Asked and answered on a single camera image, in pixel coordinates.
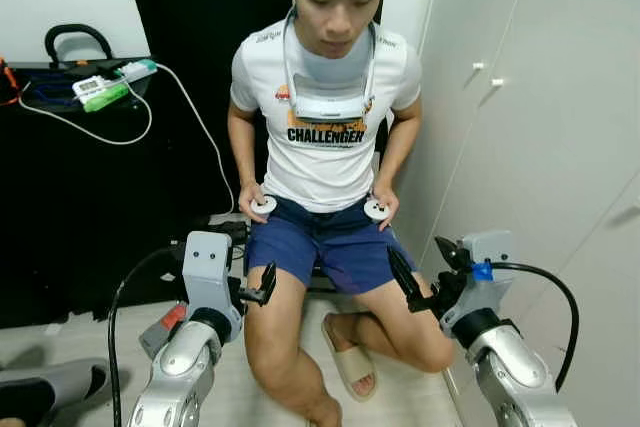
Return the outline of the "man's left hand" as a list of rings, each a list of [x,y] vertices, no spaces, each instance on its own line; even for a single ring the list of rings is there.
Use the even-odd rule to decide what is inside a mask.
[[[379,231],[387,229],[390,221],[396,217],[398,208],[398,195],[394,193],[392,186],[378,183],[372,186],[369,198],[364,204],[365,215],[378,226]]]

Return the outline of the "man's right hand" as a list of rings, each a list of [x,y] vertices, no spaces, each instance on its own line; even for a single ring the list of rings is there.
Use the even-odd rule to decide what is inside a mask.
[[[256,223],[266,223],[276,208],[276,199],[265,193],[260,184],[244,184],[239,190],[239,209],[244,216]]]

